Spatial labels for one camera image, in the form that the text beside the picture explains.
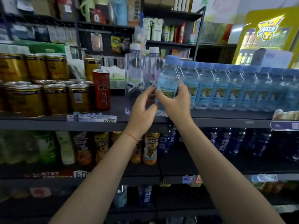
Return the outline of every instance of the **white box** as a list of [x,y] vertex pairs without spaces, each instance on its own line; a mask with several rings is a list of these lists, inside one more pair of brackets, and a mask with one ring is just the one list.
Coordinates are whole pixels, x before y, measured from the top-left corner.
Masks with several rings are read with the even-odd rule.
[[276,49],[258,49],[253,53],[250,65],[259,67],[288,68],[293,53]]

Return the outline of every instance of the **yellow display sign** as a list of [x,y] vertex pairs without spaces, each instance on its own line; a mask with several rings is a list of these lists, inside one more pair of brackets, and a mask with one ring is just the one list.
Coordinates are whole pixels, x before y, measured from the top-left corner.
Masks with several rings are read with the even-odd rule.
[[282,31],[278,30],[278,26],[283,20],[284,15],[275,17],[273,19],[260,22],[258,24],[259,31],[257,32],[256,36],[261,37],[263,41],[270,40],[275,37],[279,37],[282,35]]

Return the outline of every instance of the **red can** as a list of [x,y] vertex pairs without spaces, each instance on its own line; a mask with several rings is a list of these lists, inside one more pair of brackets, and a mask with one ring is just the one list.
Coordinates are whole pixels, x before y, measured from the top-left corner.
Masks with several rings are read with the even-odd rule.
[[110,76],[109,71],[94,69],[92,71],[96,106],[100,111],[106,111],[110,109]]

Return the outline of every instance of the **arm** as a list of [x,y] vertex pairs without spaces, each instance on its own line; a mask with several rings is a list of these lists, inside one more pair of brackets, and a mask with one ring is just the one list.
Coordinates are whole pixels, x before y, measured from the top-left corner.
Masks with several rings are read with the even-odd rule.
[[148,96],[154,90],[150,87],[137,98],[124,133],[53,216],[50,224],[104,222],[136,140],[147,132],[154,120],[157,105],[145,110]]
[[156,90],[157,99],[181,137],[225,223],[284,223],[265,197],[212,145],[190,115],[190,96],[181,82],[171,99]]

